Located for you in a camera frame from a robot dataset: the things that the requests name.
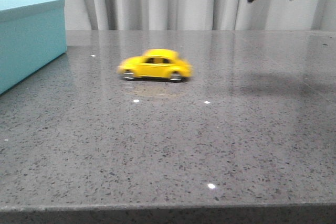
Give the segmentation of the yellow toy beetle car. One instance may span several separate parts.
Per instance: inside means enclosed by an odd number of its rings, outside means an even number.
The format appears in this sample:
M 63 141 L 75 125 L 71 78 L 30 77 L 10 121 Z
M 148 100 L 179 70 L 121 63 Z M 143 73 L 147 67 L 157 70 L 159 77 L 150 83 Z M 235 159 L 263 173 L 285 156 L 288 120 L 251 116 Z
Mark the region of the yellow toy beetle car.
M 192 65 L 170 49 L 149 49 L 140 56 L 122 61 L 117 74 L 125 80 L 140 78 L 166 79 L 180 82 L 193 75 Z

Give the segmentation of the light blue storage box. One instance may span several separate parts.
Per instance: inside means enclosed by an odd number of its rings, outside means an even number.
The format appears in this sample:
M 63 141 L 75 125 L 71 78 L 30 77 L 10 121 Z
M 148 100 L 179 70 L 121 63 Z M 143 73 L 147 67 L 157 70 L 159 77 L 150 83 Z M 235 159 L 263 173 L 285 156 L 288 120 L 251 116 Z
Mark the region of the light blue storage box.
M 1 0 L 1 93 L 66 52 L 65 0 Z

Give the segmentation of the grey pleated curtain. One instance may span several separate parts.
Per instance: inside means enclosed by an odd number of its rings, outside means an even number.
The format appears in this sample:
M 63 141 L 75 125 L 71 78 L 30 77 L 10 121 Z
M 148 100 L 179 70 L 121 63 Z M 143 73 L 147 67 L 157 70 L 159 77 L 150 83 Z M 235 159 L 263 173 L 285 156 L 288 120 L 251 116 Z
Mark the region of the grey pleated curtain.
M 335 0 L 65 0 L 68 30 L 335 30 Z

